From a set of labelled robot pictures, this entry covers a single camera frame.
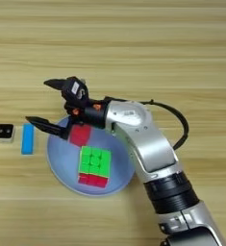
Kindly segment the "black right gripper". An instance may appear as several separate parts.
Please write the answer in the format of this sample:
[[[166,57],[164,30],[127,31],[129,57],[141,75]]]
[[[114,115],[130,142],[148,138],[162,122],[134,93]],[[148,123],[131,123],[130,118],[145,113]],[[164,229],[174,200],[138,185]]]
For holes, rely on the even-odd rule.
[[[44,82],[55,90],[63,91],[66,79],[50,79]],[[69,115],[72,125],[88,124],[92,127],[104,129],[106,124],[107,102],[104,100],[90,99],[87,95],[78,98],[77,96],[64,96],[64,108]],[[37,116],[27,116],[26,119],[39,130],[56,135],[68,140],[70,126],[62,127],[52,124],[47,119]]]

